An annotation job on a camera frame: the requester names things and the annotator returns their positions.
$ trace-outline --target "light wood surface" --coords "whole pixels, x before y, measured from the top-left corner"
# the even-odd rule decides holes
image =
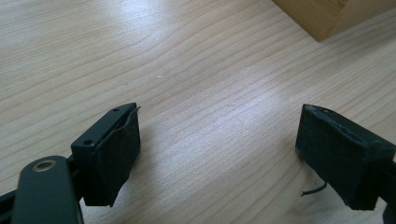
[[[86,223],[381,223],[294,152],[302,104],[396,143],[396,10],[316,42],[272,1],[3,1],[0,193],[108,109],[138,102],[142,151]]]
[[[274,0],[321,41],[396,7],[394,0]]]

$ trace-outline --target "small hole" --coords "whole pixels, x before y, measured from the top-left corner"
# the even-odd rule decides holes
[[[37,168],[43,170],[43,169],[49,168],[51,165],[52,165],[52,162],[43,161],[42,163],[37,165]]]
[[[90,139],[90,140],[85,140],[84,141],[84,145],[85,146],[91,146],[91,145],[93,145],[93,141]]]
[[[49,160],[49,161],[42,161],[38,164],[36,164],[33,167],[34,172],[44,172],[52,169],[56,165],[56,161],[54,160]]]

